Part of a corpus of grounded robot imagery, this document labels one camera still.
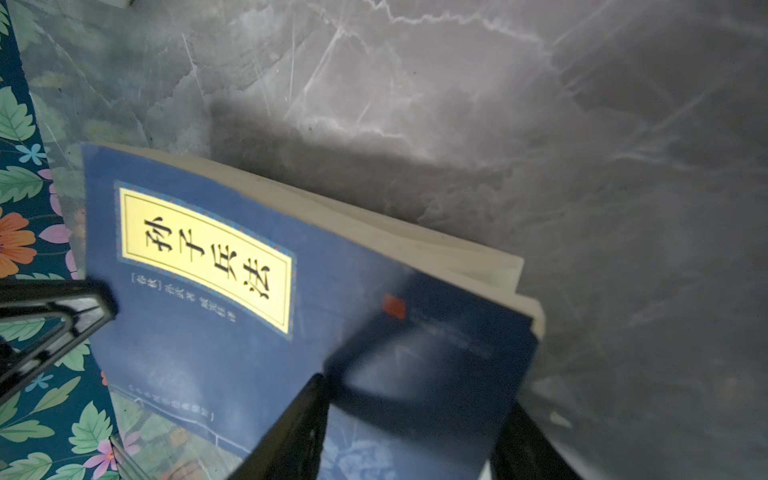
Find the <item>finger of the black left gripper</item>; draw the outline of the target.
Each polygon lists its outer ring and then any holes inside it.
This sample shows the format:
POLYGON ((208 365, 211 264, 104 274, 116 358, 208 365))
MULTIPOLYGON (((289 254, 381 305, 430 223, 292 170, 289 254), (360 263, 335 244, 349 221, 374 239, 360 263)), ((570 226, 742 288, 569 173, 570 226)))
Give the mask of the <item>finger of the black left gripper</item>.
POLYGON ((3 280, 1 324, 40 320, 44 334, 30 345, 1 341, 1 400, 87 340, 118 312, 109 286, 97 280, 3 280))

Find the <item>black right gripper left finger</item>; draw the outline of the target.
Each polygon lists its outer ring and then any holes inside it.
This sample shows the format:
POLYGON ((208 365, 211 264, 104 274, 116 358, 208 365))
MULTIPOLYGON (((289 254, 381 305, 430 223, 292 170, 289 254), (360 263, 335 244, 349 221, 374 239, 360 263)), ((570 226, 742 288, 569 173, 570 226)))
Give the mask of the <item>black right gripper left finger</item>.
POLYGON ((328 382, 317 373, 229 479, 317 479, 329 408, 328 382))

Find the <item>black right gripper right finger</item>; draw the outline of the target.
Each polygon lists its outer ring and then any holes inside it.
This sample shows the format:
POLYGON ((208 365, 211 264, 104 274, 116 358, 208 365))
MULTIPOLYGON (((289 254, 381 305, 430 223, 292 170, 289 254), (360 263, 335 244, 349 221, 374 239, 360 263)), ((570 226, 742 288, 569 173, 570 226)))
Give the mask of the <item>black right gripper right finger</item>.
POLYGON ((490 456, 490 475, 501 480, 581 480, 516 402, 490 456))

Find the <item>navy book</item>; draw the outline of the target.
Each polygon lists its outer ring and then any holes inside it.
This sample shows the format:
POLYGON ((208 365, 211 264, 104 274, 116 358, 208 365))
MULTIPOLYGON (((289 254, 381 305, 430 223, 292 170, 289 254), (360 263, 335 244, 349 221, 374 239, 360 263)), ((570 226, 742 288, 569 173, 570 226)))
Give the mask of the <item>navy book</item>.
POLYGON ((546 330, 522 258, 207 159, 82 156, 112 387, 248 454, 321 375, 321 478, 479 477, 546 330))

